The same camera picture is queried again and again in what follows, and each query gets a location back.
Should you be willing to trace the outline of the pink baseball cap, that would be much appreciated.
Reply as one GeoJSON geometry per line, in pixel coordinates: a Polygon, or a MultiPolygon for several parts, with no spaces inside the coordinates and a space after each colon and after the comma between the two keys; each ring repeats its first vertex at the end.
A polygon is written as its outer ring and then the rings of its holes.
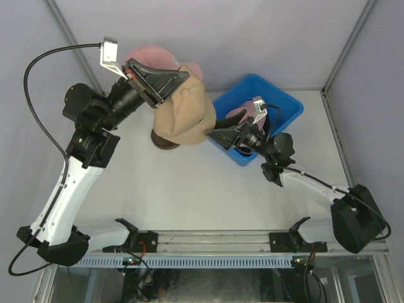
{"type": "Polygon", "coordinates": [[[176,70],[186,66],[200,80],[203,79],[203,72],[198,63],[179,62],[170,51],[157,45],[149,44],[137,47],[128,54],[126,59],[134,59],[140,64],[153,69],[176,70]]]}

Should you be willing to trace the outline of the beige cap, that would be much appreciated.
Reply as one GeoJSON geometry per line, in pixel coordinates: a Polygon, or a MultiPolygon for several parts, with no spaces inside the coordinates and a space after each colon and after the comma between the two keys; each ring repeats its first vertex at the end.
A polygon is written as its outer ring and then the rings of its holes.
{"type": "Polygon", "coordinates": [[[179,146],[194,146],[207,139],[205,133],[214,129],[217,115],[205,83],[188,67],[180,70],[189,78],[154,111],[153,130],[179,146]]]}

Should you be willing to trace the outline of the dark round wooden stand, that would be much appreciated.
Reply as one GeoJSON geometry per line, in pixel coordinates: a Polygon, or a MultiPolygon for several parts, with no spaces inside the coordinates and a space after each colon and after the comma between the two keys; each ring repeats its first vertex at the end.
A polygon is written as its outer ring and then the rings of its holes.
{"type": "Polygon", "coordinates": [[[173,150],[179,147],[179,144],[171,142],[159,136],[153,129],[150,134],[152,143],[161,150],[173,150]]]}

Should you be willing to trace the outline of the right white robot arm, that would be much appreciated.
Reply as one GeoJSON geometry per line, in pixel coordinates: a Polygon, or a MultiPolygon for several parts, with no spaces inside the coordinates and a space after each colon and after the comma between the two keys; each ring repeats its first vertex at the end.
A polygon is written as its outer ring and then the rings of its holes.
{"type": "Polygon", "coordinates": [[[306,251],[318,242],[337,242],[350,253],[359,253],[372,241],[391,235],[370,190],[357,184],[338,186],[307,173],[292,159],[292,136],[271,134],[259,128],[255,118],[243,113],[217,122],[206,135],[225,150],[246,147],[265,162],[261,170],[268,182],[300,192],[328,211],[326,218],[304,217],[290,228],[290,245],[306,251]]]}

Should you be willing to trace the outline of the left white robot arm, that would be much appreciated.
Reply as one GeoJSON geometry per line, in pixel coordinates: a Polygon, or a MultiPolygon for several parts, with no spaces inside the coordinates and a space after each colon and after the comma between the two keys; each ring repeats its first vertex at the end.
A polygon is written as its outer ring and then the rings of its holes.
{"type": "Polygon", "coordinates": [[[185,69],[152,69],[134,59],[129,59],[122,71],[108,96],[84,83],[71,86],[65,94],[62,114],[74,122],[75,131],[62,151],[61,175],[36,221],[17,232],[17,237],[36,248],[48,263],[72,266],[90,251],[118,247],[130,253],[138,246],[138,228],[123,218],[88,230],[74,226],[74,220],[115,152],[120,137],[113,131],[143,104],[152,108],[162,105],[190,73],[185,69]]]}

